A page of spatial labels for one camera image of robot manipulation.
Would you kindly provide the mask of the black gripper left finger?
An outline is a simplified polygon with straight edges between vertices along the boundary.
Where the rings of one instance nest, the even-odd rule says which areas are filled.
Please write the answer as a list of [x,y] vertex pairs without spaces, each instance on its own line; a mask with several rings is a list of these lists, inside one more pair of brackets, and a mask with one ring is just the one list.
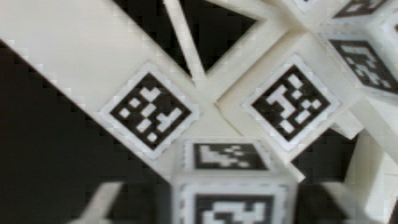
[[107,217],[121,192],[123,183],[105,182],[96,190],[80,217],[68,224],[116,224]]

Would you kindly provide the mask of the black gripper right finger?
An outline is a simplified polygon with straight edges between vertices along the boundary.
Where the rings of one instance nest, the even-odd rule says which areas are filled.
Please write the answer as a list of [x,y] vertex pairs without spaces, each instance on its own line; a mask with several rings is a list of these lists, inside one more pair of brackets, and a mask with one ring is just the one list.
[[368,216],[359,206],[354,194],[341,182],[324,182],[322,187],[331,195],[332,202],[343,212],[343,219],[336,224],[380,224]]

